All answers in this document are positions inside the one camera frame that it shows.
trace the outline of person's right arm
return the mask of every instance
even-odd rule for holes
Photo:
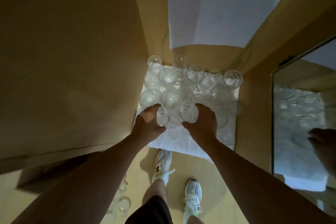
[[[299,193],[220,143],[215,113],[196,105],[197,121],[182,125],[215,163],[250,224],[334,223]]]

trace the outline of mirror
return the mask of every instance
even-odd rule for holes
[[[274,72],[272,89],[273,175],[336,218],[335,37]]]

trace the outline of hand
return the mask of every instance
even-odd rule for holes
[[[211,140],[217,140],[216,115],[209,107],[202,104],[195,104],[198,108],[198,117],[195,123],[182,122],[195,142],[202,148],[208,145]]]
[[[308,138],[325,169],[336,176],[336,130],[313,128]]]
[[[160,104],[155,104],[147,107],[135,119],[131,135],[140,139],[145,145],[157,139],[167,129],[159,126],[156,122],[156,114],[160,106]]]

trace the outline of yellow wall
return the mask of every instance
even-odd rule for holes
[[[167,0],[137,0],[150,55],[160,55],[166,64],[174,54],[186,54],[189,65],[201,64],[206,70],[219,68],[250,70],[303,27],[327,10],[336,0],[282,0],[245,48],[192,45],[169,50]]]
[[[239,100],[244,111],[237,118],[235,151],[271,171],[271,73],[289,56],[297,56],[336,33],[336,5],[298,32],[244,75]]]
[[[1,0],[0,159],[129,134],[148,51],[136,0]]]

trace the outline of forearm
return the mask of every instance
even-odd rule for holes
[[[203,146],[250,224],[333,223],[320,209],[219,141]]]
[[[13,223],[99,224],[143,147],[134,136],[126,137],[39,196]]]

